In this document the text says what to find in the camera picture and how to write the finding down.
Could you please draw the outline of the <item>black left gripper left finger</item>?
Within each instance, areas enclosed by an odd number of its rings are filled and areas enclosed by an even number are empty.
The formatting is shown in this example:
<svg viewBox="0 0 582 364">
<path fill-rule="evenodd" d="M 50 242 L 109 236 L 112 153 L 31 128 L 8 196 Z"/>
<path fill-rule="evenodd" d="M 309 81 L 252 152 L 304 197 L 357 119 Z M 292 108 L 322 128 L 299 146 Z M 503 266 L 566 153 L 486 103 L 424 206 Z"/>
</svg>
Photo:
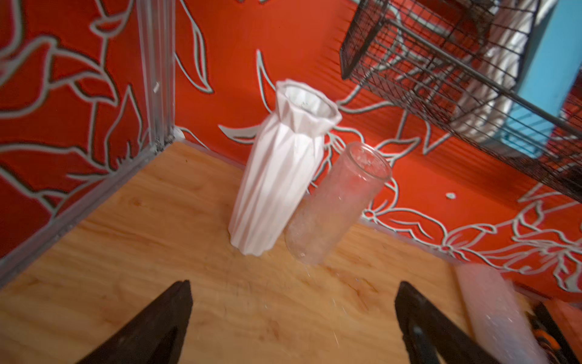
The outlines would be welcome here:
<svg viewBox="0 0 582 364">
<path fill-rule="evenodd" d="M 176 281 L 81 363 L 177 363 L 189 318 L 188 280 Z"/>
</svg>

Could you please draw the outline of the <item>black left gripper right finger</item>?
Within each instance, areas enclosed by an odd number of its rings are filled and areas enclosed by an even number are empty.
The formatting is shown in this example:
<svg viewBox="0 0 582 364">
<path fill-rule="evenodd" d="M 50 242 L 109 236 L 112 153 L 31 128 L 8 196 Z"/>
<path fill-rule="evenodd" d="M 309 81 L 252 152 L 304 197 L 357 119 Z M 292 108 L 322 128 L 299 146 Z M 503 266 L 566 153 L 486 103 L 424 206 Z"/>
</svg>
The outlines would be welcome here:
<svg viewBox="0 0 582 364">
<path fill-rule="evenodd" d="M 395 298 L 396 317 L 411 363 L 497 363 L 407 281 Z"/>
</svg>

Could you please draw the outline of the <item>clear glass vase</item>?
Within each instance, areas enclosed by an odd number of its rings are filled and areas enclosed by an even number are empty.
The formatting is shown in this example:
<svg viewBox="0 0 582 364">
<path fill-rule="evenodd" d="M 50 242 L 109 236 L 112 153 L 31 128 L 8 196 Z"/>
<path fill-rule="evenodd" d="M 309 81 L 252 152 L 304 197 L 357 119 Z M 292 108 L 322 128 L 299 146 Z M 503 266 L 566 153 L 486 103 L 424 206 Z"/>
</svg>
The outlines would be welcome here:
<svg viewBox="0 0 582 364">
<path fill-rule="evenodd" d="M 389 162 L 377 150 L 359 142 L 347 145 L 289 221 L 289 252 L 304 264 L 322 263 L 391 177 Z"/>
</svg>

